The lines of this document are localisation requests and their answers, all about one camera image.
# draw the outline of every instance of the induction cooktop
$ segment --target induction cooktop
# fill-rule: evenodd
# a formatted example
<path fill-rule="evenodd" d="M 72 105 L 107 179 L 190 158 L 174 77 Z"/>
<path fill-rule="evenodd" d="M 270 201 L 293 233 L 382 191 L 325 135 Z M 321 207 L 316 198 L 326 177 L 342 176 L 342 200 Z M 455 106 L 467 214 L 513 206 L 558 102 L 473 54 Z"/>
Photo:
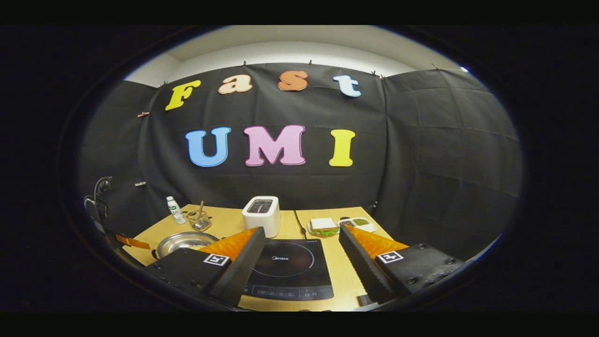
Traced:
<path fill-rule="evenodd" d="M 278 300 L 332 298 L 320 240 L 267 240 L 244 294 Z"/>

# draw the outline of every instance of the blue letter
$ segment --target blue letter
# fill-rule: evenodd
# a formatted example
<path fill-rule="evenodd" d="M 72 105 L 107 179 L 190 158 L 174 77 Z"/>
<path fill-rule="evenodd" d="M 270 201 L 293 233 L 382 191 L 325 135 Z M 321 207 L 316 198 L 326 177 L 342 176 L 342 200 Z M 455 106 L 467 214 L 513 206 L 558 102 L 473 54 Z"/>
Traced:
<path fill-rule="evenodd" d="M 197 166 L 211 167 L 220 165 L 227 156 L 226 135 L 231 132 L 231 128 L 222 127 L 212 129 L 210 133 L 216 136 L 216 154 L 212 157 L 204 155 L 204 146 L 202 140 L 206 136 L 206 131 L 191 131 L 185 135 L 189 144 L 189 158 Z"/>
<path fill-rule="evenodd" d="M 333 77 L 335 81 L 339 82 L 339 90 L 347 96 L 358 97 L 362 95 L 361 92 L 353 90 L 353 85 L 358 85 L 358 81 L 352 80 L 348 75 L 341 75 Z"/>

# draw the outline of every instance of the black curtain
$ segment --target black curtain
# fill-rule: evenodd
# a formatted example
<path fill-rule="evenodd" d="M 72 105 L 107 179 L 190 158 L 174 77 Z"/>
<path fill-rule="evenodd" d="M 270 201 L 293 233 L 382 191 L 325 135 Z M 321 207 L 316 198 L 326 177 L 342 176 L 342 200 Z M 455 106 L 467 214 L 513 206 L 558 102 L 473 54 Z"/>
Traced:
<path fill-rule="evenodd" d="M 305 71 L 308 86 L 281 91 L 281 73 Z M 222 80 L 247 74 L 253 88 L 219 94 Z M 360 97 L 334 76 L 357 80 Z M 165 111 L 173 87 L 200 80 L 183 106 Z M 150 115 L 137 118 L 147 110 Z M 248 136 L 264 126 L 276 138 L 303 125 L 305 164 L 245 165 Z M 213 128 L 230 127 L 228 157 L 215 167 L 191 162 L 185 134 L 204 130 L 204 153 L 216 152 Z M 350 167 L 331 167 L 334 139 L 347 129 Z M 107 223 L 135 236 L 180 203 L 241 208 L 256 195 L 276 195 L 282 209 L 361 206 L 396 240 L 427 242 L 463 260 L 501 233 L 519 195 L 522 158 L 508 114 L 463 71 L 414 71 L 381 79 L 344 68 L 259 64 L 189 76 L 160 89 L 117 86 L 90 123 L 81 152 L 82 196 L 100 176 L 114 176 Z M 134 183 L 146 184 L 134 187 Z"/>

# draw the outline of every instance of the white container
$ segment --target white container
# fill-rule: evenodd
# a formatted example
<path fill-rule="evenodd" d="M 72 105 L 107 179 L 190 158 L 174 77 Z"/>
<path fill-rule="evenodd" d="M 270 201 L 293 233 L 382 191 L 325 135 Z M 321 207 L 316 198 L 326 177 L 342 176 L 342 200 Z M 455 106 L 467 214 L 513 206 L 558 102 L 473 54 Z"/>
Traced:
<path fill-rule="evenodd" d="M 175 221 L 177 221 L 178 224 L 182 225 L 187 222 L 187 220 L 185 220 L 185 217 L 181 213 L 181 209 L 179 208 L 179 205 L 177 204 L 175 199 L 173 199 L 173 197 L 167 197 L 167 206 L 168 206 L 168 209 L 171 211 L 171 214 L 175 218 Z"/>
<path fill-rule="evenodd" d="M 339 226 L 341 226 L 344 222 L 348 223 L 352 227 L 356 227 L 356 228 L 359 228 L 361 230 L 365 230 L 365 231 L 370 232 L 370 233 L 375 232 L 377 230 L 377 227 L 376 227 L 375 224 L 373 224 L 372 222 L 370 222 L 370 220 L 368 220 L 366 218 L 362 218 L 362 217 L 341 220 L 337 224 Z"/>
<path fill-rule="evenodd" d="M 275 237 L 281 226 L 279 198 L 260 195 L 254 197 L 241 211 L 246 228 L 264 227 L 264 236 Z"/>

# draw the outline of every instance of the orange letter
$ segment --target orange letter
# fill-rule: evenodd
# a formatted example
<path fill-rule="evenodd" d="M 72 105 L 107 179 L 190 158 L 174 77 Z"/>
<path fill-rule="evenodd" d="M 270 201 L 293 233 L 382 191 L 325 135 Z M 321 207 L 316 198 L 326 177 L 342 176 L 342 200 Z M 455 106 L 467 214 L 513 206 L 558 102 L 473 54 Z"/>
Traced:
<path fill-rule="evenodd" d="M 308 86 L 308 74 L 305 71 L 289 70 L 279 77 L 281 82 L 277 85 L 283 91 L 300 91 Z"/>

